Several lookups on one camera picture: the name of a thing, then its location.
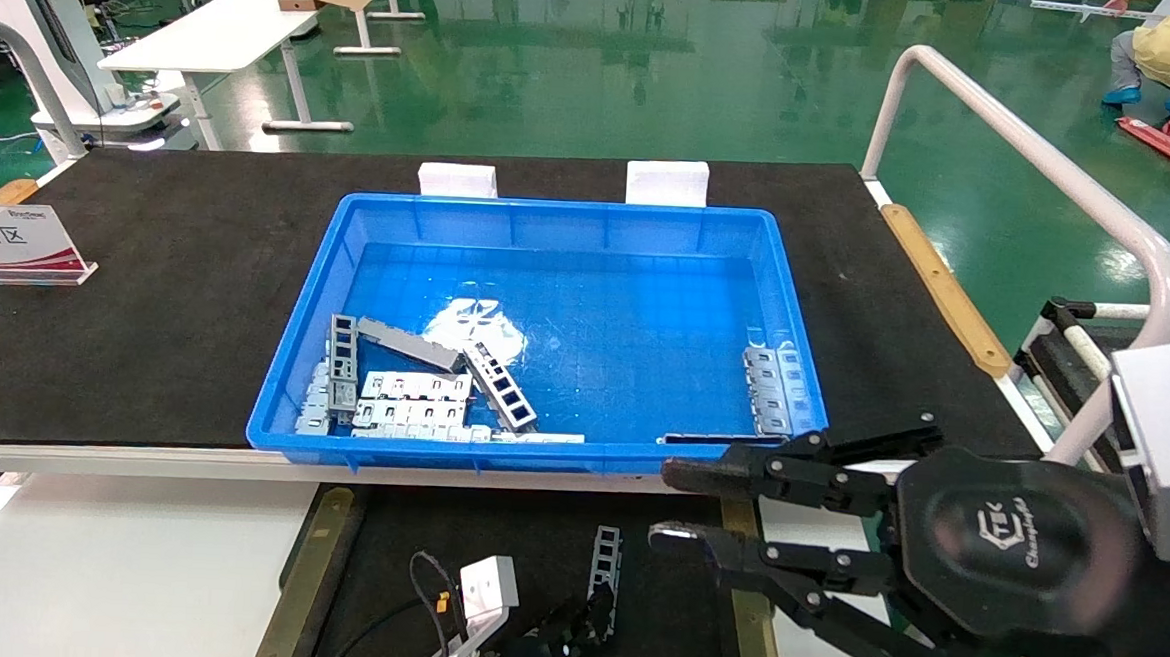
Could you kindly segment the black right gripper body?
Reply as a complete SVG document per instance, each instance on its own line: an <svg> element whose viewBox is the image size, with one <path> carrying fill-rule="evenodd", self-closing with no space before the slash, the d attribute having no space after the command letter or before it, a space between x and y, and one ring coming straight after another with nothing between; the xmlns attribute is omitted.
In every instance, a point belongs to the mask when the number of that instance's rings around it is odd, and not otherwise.
<svg viewBox="0 0 1170 657"><path fill-rule="evenodd" d="M1023 657L1119 657L1145 563L1126 490L1054 461L941 448L894 482L906 601L963 639Z"/></svg>

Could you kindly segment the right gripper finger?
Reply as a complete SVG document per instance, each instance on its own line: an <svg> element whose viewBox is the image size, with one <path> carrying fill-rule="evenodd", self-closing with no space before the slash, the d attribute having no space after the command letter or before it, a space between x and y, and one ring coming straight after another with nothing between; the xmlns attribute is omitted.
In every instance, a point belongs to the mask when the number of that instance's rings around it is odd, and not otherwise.
<svg viewBox="0 0 1170 657"><path fill-rule="evenodd" d="M676 492L749 497L826 509L847 516L881 513L896 499L885 473L854 469L861 463L918 459L940 449L941 428L923 414L895 430L865 429L849 438L826 427L772 440L739 440L711 461L672 455L661 480Z"/></svg>
<svg viewBox="0 0 1170 657"><path fill-rule="evenodd" d="M892 593L894 568L883 554L766 542L676 521L651 525L651 548L701 556L720 587L768 599L791 622L845 656L949 657L940 646L925 646L844 600Z"/></svg>

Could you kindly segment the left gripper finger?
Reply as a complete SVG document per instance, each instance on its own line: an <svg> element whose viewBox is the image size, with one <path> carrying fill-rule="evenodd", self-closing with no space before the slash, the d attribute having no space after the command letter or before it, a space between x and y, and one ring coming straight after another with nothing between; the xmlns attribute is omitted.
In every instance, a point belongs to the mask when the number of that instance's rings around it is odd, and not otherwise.
<svg viewBox="0 0 1170 657"><path fill-rule="evenodd" d="M529 630L551 657L581 657L589 645L590 603L570 599Z"/></svg>
<svg viewBox="0 0 1170 657"><path fill-rule="evenodd" d="M614 635L615 589L610 582L599 582L591 590L589 638L596 643L607 643Z"/></svg>

